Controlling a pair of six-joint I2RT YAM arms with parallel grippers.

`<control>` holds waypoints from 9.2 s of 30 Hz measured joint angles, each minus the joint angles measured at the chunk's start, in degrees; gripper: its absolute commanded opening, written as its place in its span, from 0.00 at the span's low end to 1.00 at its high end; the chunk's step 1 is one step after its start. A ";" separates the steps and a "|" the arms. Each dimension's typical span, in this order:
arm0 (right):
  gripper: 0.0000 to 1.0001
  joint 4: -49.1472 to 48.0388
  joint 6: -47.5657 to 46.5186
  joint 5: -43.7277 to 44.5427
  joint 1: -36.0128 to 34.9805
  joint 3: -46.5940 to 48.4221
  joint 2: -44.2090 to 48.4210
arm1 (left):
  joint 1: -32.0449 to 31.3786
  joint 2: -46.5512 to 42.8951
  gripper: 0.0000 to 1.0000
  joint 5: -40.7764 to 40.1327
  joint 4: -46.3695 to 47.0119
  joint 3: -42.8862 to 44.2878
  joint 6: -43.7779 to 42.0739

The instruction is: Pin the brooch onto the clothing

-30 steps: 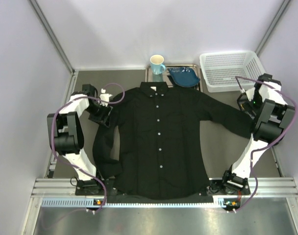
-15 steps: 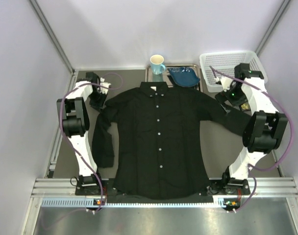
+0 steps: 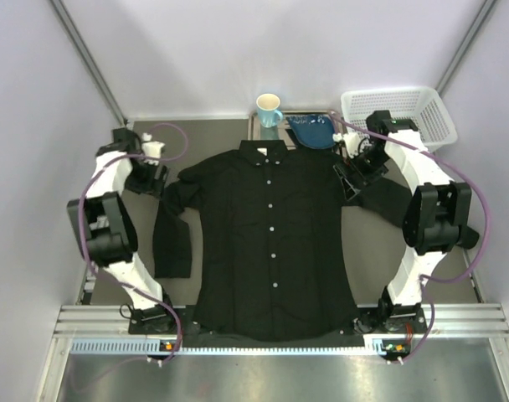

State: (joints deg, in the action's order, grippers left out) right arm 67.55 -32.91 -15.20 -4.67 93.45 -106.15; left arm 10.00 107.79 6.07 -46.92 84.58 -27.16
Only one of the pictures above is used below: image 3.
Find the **black button shirt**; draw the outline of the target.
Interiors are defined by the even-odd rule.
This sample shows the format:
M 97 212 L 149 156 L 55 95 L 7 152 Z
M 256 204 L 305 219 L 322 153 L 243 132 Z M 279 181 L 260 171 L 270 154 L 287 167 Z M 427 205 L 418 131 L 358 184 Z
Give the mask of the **black button shirt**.
M 359 310 L 344 263 L 342 209 L 360 207 L 400 227 L 413 193 L 382 178 L 347 199 L 338 161 L 330 151 L 243 141 L 184 168 L 158 205 L 155 276 L 190 276 L 191 235 L 182 213 L 193 209 L 203 232 L 195 322 L 263 342 L 350 328 Z

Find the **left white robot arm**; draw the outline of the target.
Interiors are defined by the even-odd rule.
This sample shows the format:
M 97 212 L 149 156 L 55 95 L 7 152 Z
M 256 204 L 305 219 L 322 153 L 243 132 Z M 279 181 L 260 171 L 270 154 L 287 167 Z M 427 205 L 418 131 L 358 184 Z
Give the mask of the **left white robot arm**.
M 168 170 L 161 163 L 164 145 L 152 136 L 139 136 L 122 127 L 112 142 L 95 155 L 95 172 L 67 213 L 80 253 L 91 272 L 105 272 L 131 301 L 119 313 L 131 334 L 174 334 L 179 319 L 168 294 L 151 275 L 138 254 L 136 228 L 121 195 L 128 190 L 159 198 Z

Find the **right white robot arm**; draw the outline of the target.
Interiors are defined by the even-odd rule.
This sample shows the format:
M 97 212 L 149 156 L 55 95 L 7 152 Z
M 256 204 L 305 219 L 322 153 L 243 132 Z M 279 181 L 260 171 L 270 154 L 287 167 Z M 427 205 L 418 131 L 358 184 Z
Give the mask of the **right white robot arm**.
M 345 157 L 334 166 L 346 199 L 354 200 L 378 183 L 393 161 L 412 193 L 405 203 L 402 234 L 404 256 L 395 277 L 384 287 L 374 312 L 358 318 L 355 328 L 371 333 L 409 327 L 418 319 L 423 289 L 436 266 L 468 230 L 472 190 L 457 182 L 431 159 L 418 127 L 410 119 L 375 111 L 366 120 L 367 131 L 336 132 L 332 140 Z

